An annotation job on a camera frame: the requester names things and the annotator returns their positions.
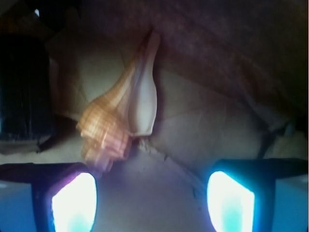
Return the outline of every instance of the led light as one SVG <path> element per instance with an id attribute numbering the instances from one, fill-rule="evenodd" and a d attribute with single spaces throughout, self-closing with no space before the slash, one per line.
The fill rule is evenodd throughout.
<path id="1" fill-rule="evenodd" d="M 97 209 L 94 177 L 81 173 L 52 198 L 56 232 L 89 232 Z"/>
<path id="2" fill-rule="evenodd" d="M 34 13 L 35 13 L 38 17 L 40 17 L 40 11 L 39 11 L 38 9 L 35 9 L 35 10 L 34 10 Z"/>
<path id="3" fill-rule="evenodd" d="M 207 204 L 217 232 L 253 230 L 255 195 L 224 172 L 214 172 L 208 182 Z"/>

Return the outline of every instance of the blue light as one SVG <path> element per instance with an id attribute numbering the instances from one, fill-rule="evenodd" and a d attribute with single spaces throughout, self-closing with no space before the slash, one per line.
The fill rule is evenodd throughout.
<path id="1" fill-rule="evenodd" d="M 207 186 L 207 204 L 217 232 L 253 230 L 254 193 L 224 172 L 214 172 Z"/>
<path id="2" fill-rule="evenodd" d="M 97 210 L 97 187 L 89 173 L 79 174 L 52 198 L 56 232 L 89 232 Z"/>

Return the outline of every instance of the spiral shell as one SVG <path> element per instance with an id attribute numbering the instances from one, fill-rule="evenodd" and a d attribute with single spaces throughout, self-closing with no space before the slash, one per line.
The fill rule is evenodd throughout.
<path id="1" fill-rule="evenodd" d="M 159 43 L 152 32 L 117 83 L 90 102 L 76 126 L 85 140 L 82 156 L 96 176 L 128 157 L 133 138 L 152 132 L 157 104 L 152 72 Z"/>
<path id="2" fill-rule="evenodd" d="M 82 156 L 98 172 L 109 171 L 114 160 L 125 160 L 130 151 L 127 114 L 143 53 L 141 48 L 111 90 L 90 102 L 76 126 L 85 139 Z"/>

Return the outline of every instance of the black light housing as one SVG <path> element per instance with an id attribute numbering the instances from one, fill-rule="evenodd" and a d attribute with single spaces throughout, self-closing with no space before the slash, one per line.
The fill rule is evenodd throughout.
<path id="1" fill-rule="evenodd" d="M 0 224 L 1 231 L 18 231 L 21 227 L 26 231 L 33 231 L 33 224 L 38 232 L 91 231 L 97 207 L 97 188 L 94 177 L 83 163 L 1 165 L 0 193 L 13 185 L 11 195 L 16 194 L 18 199 L 27 188 L 22 192 L 15 191 L 16 184 L 28 185 L 32 198 L 21 202 L 17 209 L 11 209 L 7 205 L 7 212 L 14 211 L 14 215 L 6 214 L 2 207 L 0 218 L 5 223 Z M 10 202 L 10 196 L 2 197 L 4 200 L 6 198 L 6 202 Z M 33 212 L 29 207 L 24 215 L 28 217 L 27 223 L 31 220 L 34 222 L 18 225 L 19 219 L 16 216 L 29 205 L 28 202 L 32 203 Z"/>
<path id="2" fill-rule="evenodd" d="M 301 194 L 308 198 L 308 161 L 300 159 L 260 159 L 218 161 L 207 186 L 208 209 L 217 231 L 273 231 L 278 220 L 276 209 L 288 211 L 279 205 L 286 191 L 279 190 L 280 181 L 305 176 L 300 182 Z M 308 203 L 304 202 L 308 215 Z M 308 226 L 308 216 L 303 230 Z"/>

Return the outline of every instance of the seashell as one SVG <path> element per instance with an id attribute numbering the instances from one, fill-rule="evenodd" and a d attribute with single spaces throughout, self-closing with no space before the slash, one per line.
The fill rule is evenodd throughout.
<path id="1" fill-rule="evenodd" d="M 90 102 L 76 126 L 85 139 L 82 156 L 99 174 L 127 158 L 132 137 L 152 132 L 157 104 L 152 68 L 159 42 L 152 33 L 146 49 L 140 48 L 106 94 Z"/>

